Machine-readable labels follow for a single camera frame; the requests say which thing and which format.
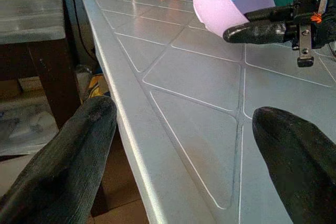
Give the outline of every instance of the table leg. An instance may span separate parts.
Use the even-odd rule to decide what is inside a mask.
[[[29,42],[27,46],[57,126],[61,128],[81,105],[67,41]]]

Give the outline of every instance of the white table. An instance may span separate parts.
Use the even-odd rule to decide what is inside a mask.
[[[231,45],[191,0],[83,0],[123,145],[152,223],[291,223],[251,130],[274,106],[336,140],[336,63]]]

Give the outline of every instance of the metal screw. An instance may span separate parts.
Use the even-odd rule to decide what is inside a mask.
[[[302,53],[303,53],[304,55],[307,55],[307,54],[309,53],[308,48],[303,48]]]
[[[310,31],[309,30],[304,30],[303,32],[302,32],[302,35],[304,35],[304,36],[307,36],[307,35],[309,35],[310,34]]]

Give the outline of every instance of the metal bracket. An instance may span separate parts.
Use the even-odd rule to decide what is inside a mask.
[[[311,26],[300,24],[300,57],[298,66],[300,68],[311,67],[314,64],[314,57],[311,56]]]

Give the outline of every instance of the black cable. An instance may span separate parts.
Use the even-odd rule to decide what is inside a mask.
[[[77,7],[76,7],[76,1],[75,0],[72,0],[73,2],[73,9],[75,10],[75,17],[76,17],[76,22],[77,22],[77,28],[78,28],[78,34],[79,34],[79,39],[80,39],[80,42],[82,43],[82,46],[84,47],[84,50],[85,52],[88,54],[88,56],[90,56],[90,58],[92,60],[94,60],[95,62],[98,62],[96,57],[93,56],[92,54],[90,54],[90,52],[88,51],[88,49],[86,48],[85,44],[84,44],[84,41],[83,41],[83,37],[82,37],[82,32],[81,32],[81,29],[80,29],[80,26],[79,26],[79,20],[78,20],[78,14],[77,14]]]

